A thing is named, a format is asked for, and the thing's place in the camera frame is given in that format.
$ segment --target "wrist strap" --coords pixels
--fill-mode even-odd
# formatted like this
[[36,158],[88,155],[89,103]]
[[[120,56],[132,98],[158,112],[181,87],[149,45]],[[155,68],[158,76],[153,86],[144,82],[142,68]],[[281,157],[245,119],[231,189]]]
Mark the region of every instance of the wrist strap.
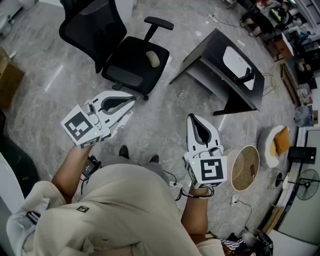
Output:
[[181,188],[180,189],[180,193],[179,193],[178,197],[176,198],[176,201],[179,201],[181,196],[185,196],[185,197],[188,197],[188,198],[208,199],[208,198],[213,197],[214,194],[215,194],[215,191],[214,191],[213,188],[209,187],[209,190],[210,190],[210,194],[209,195],[193,195],[193,194],[186,193],[184,191],[184,189]]

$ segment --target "orange cushion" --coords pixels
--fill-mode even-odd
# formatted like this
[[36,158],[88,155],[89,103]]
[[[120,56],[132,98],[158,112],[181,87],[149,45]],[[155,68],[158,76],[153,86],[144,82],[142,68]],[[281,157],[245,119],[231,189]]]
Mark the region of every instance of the orange cushion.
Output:
[[275,140],[273,139],[272,142],[271,142],[271,145],[270,145],[270,155],[272,157],[275,157],[276,156],[276,152],[277,152],[276,143],[275,143]]
[[274,141],[278,156],[281,156],[290,148],[289,130],[287,126],[274,137]]

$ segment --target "black desk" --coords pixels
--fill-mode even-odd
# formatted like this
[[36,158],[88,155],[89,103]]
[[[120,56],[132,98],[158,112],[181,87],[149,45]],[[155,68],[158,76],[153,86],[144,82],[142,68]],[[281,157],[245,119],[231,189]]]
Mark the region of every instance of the black desk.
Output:
[[[243,83],[235,84],[235,79],[239,77],[223,61],[228,46],[233,48],[253,69],[252,90]],[[184,71],[226,102],[224,110],[215,111],[214,116],[260,109],[265,78],[248,57],[217,28],[183,60],[179,72],[170,84]]]

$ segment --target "desk leg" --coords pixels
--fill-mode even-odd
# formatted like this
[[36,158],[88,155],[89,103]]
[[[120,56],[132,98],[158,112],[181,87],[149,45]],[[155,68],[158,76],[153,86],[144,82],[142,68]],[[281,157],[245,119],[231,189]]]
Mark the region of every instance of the desk leg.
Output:
[[198,59],[200,59],[200,56],[189,55],[187,58],[185,58],[185,60],[182,62],[178,74],[171,80],[171,82],[169,82],[169,85],[171,85],[184,71],[187,70],[187,68],[189,68]]
[[224,110],[215,111],[213,112],[213,115],[220,116],[255,110],[257,109],[252,109],[233,89],[231,89]]

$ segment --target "chair backrest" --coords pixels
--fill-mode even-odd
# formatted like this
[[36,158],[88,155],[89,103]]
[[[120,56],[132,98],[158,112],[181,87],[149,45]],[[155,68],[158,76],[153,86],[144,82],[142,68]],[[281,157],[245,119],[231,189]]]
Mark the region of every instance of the chair backrest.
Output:
[[89,55],[99,73],[127,34],[115,0],[60,0],[65,20],[60,37]]

